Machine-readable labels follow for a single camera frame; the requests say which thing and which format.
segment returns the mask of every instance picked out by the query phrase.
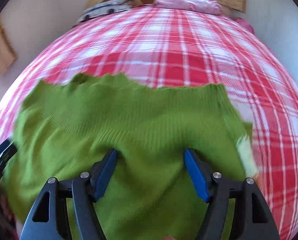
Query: plaid bedsheet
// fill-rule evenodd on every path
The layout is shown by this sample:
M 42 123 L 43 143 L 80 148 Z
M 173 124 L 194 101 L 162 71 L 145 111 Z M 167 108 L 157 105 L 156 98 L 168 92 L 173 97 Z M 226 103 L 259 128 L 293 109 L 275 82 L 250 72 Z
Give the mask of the plaid bedsheet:
M 224 16 L 152 6 L 89 20 L 50 44 L 9 88 L 0 143 L 39 79 L 64 84 L 78 72 L 124 72 L 150 87 L 223 83 L 253 122 L 259 187 L 281 239 L 298 231 L 298 86 L 254 35 Z

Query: green cloth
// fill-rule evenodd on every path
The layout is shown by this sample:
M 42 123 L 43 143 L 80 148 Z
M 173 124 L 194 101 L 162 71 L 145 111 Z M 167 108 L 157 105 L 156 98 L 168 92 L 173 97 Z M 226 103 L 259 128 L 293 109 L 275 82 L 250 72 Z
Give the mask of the green cloth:
M 107 239 L 191 240 L 207 205 L 187 174 L 184 150 L 198 149 L 213 171 L 244 180 L 236 142 L 247 134 L 221 84 L 151 89 L 123 74 L 78 74 L 64 86 L 40 81 L 23 101 L 13 135 L 18 153 L 2 183 L 24 222 L 49 177 L 74 178 L 113 147 L 120 151 L 118 163 L 95 204 Z M 79 238 L 76 228 L 72 234 Z

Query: black device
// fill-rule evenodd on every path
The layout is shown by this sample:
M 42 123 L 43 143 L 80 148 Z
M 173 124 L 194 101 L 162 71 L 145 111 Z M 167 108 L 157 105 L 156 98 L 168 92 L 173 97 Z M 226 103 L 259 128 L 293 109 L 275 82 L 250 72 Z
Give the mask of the black device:
M 9 149 L 10 155 L 2 158 L 0 154 L 0 175 L 6 161 L 15 153 L 9 141 L 4 147 Z M 110 149 L 90 171 L 74 179 L 49 178 L 31 207 L 20 240 L 71 240 L 67 198 L 73 199 L 80 239 L 106 240 L 93 203 L 105 194 L 116 167 L 117 154 L 115 149 Z M 229 239 L 280 239 L 270 209 L 252 178 L 244 181 L 224 178 L 219 172 L 212 172 L 194 149 L 185 150 L 184 162 L 198 196 L 209 203 L 196 240 L 220 239 L 230 198 L 235 199 L 235 210 Z

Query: metal pin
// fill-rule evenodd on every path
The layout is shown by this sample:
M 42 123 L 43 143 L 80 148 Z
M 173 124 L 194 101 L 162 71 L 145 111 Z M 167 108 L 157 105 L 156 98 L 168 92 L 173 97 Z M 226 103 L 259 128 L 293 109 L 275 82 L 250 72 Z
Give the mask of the metal pin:
M 86 171 L 85 171 L 85 172 L 81 173 L 81 174 L 80 174 L 80 177 L 83 178 L 83 179 L 89 177 L 89 172 L 86 172 Z
M 49 184 L 52 184 L 52 183 L 54 183 L 56 181 L 56 178 L 49 178 L 48 179 L 48 183 Z
M 212 176 L 213 176 L 214 178 L 216 178 L 216 179 L 220 179 L 220 178 L 222 177 L 222 175 L 221 175 L 220 172 L 214 172 L 214 173 L 212 174 Z
M 252 178 L 247 178 L 246 179 L 246 182 L 248 183 L 248 184 L 254 184 L 254 180 L 252 179 Z

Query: pink cloth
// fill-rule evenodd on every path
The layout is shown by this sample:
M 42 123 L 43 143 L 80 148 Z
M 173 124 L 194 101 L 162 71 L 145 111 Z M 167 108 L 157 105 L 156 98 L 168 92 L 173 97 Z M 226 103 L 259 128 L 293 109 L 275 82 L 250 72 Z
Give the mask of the pink cloth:
M 250 25 L 250 23 L 243 19 L 243 18 L 236 18 L 235 21 L 241 26 L 244 27 L 247 31 L 251 32 L 253 35 L 255 35 L 255 30 L 253 29 L 253 27 Z
M 156 8 L 180 9 L 220 15 L 222 6 L 216 0 L 155 0 Z

